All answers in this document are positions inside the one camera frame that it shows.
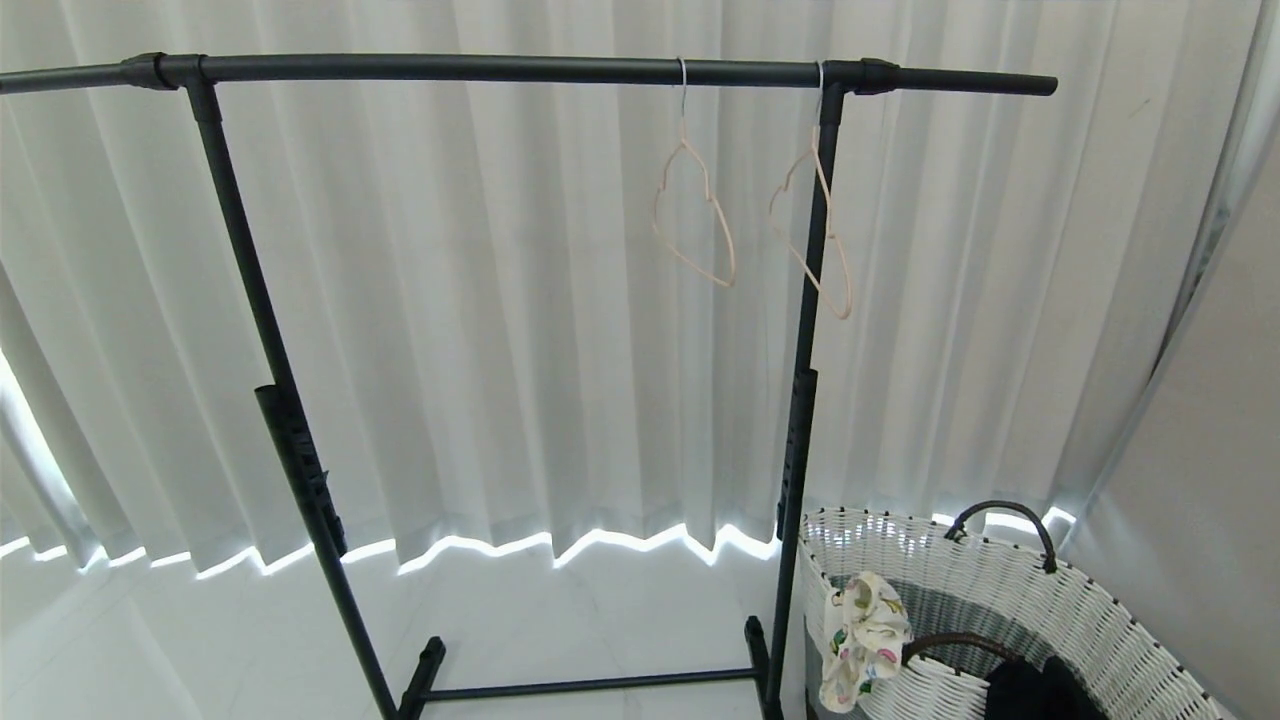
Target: black horizontal rod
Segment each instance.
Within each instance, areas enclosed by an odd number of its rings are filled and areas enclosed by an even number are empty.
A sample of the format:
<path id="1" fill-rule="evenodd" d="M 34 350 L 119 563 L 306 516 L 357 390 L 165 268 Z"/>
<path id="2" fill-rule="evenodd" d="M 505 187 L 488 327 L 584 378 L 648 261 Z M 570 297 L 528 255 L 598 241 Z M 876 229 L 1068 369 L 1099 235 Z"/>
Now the black horizontal rod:
<path id="1" fill-rule="evenodd" d="M 817 87 L 815 63 L 686 60 L 641 58 L 552 58 L 529 55 L 156 55 L 116 65 L 86 65 L 0 73 L 0 95 L 142 85 L 175 88 L 192 82 L 300 79 L 452 79 L 484 82 L 567 82 L 608 85 L 689 85 L 724 87 Z M 827 60 L 823 79 L 856 94 L 892 90 L 943 90 L 1052 95 L 1057 78 L 970 70 L 900 68 L 884 60 Z"/>
<path id="2" fill-rule="evenodd" d="M 701 673 L 671 673 L 666 675 L 635 675 L 631 678 L 600 678 L 596 680 L 571 680 L 564 683 L 535 683 L 529 685 L 498 685 L 492 688 L 461 688 L 454 691 L 428 691 L 422 698 L 428 702 L 451 700 L 484 700 L 497 697 L 524 697 L 531 694 L 573 693 L 584 691 L 618 691 L 627 688 L 648 688 L 657 685 L 681 685 L 687 683 L 714 683 L 721 680 L 753 680 L 756 676 L 753 667 L 733 670 L 705 670 Z"/>

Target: white tile floor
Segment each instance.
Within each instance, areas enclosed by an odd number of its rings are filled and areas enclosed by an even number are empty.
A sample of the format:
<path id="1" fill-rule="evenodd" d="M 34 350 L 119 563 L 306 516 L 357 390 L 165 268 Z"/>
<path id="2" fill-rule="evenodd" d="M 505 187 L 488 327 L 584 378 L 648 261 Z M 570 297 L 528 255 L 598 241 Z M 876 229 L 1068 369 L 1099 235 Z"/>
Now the white tile floor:
<path id="1" fill-rule="evenodd" d="M 0 561 L 6 720 L 375 719 L 307 557 L 271 577 L 252 562 L 202 580 L 142 560 L 78 574 L 69 559 Z M 431 634 L 436 687 L 529 683 L 748 665 L 742 623 L 772 628 L 777 561 L 733 547 L 707 566 L 681 543 L 648 553 L 596 544 L 561 569 L 534 547 L 500 559 L 449 550 L 397 577 L 392 555 L 348 566 L 399 700 Z M 803 626 L 792 620 L 787 717 L 803 717 Z M 750 682 L 468 701 L 424 720 L 750 719 Z"/>

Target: beige hanger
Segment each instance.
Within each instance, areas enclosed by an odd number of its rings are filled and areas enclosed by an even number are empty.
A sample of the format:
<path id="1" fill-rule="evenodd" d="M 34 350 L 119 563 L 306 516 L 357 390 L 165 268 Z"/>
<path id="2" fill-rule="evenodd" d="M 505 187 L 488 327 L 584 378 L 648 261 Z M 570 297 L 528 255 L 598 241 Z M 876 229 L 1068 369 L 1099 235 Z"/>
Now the beige hanger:
<path id="1" fill-rule="evenodd" d="M 676 58 L 680 60 L 680 145 L 672 150 L 671 155 L 667 156 L 667 163 L 662 167 L 662 182 L 658 183 L 658 192 L 653 196 L 653 233 L 660 240 L 668 250 L 671 250 L 676 258 L 685 261 L 686 265 L 698 270 L 700 275 L 712 281 L 721 287 L 733 287 L 733 281 L 737 279 L 737 260 L 733 256 L 733 236 L 728 232 L 728 223 L 724 220 L 724 210 L 719 206 L 719 200 L 716 193 L 712 192 L 712 176 L 707 170 L 707 163 L 703 161 L 701 155 L 694 150 L 694 146 L 689 143 L 689 135 L 685 131 L 685 100 L 689 96 L 689 70 L 685 68 L 685 59 Z M 681 152 L 689 152 L 698 167 L 703 170 L 703 199 L 716 210 L 716 219 L 719 220 L 721 229 L 724 231 L 724 245 L 728 246 L 728 279 L 717 277 L 709 270 L 704 270 L 690 260 L 684 252 L 681 252 L 676 245 L 667 238 L 666 233 L 662 232 L 662 224 L 658 222 L 658 202 L 662 200 L 662 193 L 667 191 L 667 176 L 671 173 L 671 164 L 676 161 L 676 156 Z"/>
<path id="2" fill-rule="evenodd" d="M 823 83 L 826 81 L 826 78 L 823 77 L 823 72 L 824 70 L 822 63 L 818 63 L 819 91 L 822 91 Z M 818 113 L 820 111 L 822 111 L 822 99 L 819 96 Z M 835 241 L 836 252 L 840 255 L 840 268 L 845 273 L 844 309 L 837 309 L 836 305 L 831 301 L 831 299 L 827 296 L 827 291 L 822 287 L 822 283 L 818 282 L 818 278 L 817 275 L 813 274 L 813 270 L 809 269 L 809 264 L 805 263 L 804 255 L 801 255 L 800 251 L 796 250 L 796 246 L 791 242 L 791 237 L 787 234 L 787 231 L 780 227 L 777 220 L 773 218 L 773 205 L 778 201 L 778 196 L 791 188 L 791 178 L 795 176 L 795 172 L 800 168 L 801 163 L 804 163 L 810 158 L 813 159 L 814 167 L 818 168 L 818 183 L 822 187 L 822 197 L 827 202 L 827 223 L 823 233 L 823 241 Z M 791 163 L 791 169 L 787 170 L 787 177 L 782 181 L 782 184 L 780 184 L 778 188 L 773 191 L 773 197 L 769 199 L 769 227 L 773 228 L 773 234 L 777 236 L 777 238 L 781 240 L 787 246 L 787 250 L 791 251 L 791 255 L 795 255 L 796 260 L 800 261 L 800 266 L 804 268 L 804 274 L 809 275 L 809 282 L 813 283 L 813 287 L 818 288 L 818 300 L 822 300 L 823 305 L 826 305 L 832 313 L 836 314 L 836 318 L 841 320 L 849 318 L 849 315 L 854 311 L 854 281 L 849 273 L 849 258 L 845 255 L 845 246 L 841 245 L 840 238 L 836 237 L 836 233 L 831 232 L 831 183 L 827 182 L 827 173 L 823 172 L 822 161 L 818 159 L 817 115 L 814 117 L 813 132 L 809 136 L 809 149 L 805 150 L 803 155 L 796 158 L 795 163 Z"/>

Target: clothing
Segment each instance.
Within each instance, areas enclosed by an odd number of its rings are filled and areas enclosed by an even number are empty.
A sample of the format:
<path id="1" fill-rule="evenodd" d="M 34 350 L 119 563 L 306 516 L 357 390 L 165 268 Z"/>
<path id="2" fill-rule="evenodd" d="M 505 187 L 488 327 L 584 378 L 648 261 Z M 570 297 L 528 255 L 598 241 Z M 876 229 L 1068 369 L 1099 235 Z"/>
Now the clothing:
<path id="1" fill-rule="evenodd" d="M 1060 657 L 1044 671 L 1025 660 L 1011 660 L 987 675 L 984 720 L 1106 720 L 1106 715 Z"/>
<path id="2" fill-rule="evenodd" d="M 833 588 L 826 607 L 823 632 L 831 642 L 822 659 L 818 700 L 832 712 L 849 712 L 872 692 L 872 680 L 897 675 L 911 624 L 897 592 L 876 573 Z"/>

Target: floral cloth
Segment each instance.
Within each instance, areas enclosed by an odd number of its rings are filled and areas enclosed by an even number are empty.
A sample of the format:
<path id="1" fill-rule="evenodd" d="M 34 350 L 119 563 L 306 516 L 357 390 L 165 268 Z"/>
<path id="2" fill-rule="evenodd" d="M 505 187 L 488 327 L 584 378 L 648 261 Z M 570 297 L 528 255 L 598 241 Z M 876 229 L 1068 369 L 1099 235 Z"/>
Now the floral cloth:
<path id="1" fill-rule="evenodd" d="M 872 680 L 897 675 L 902 646 L 911 642 L 902 600 L 876 573 L 832 588 L 823 629 L 831 642 L 822 657 L 818 700 L 832 712 L 851 711 L 859 696 L 872 692 Z"/>

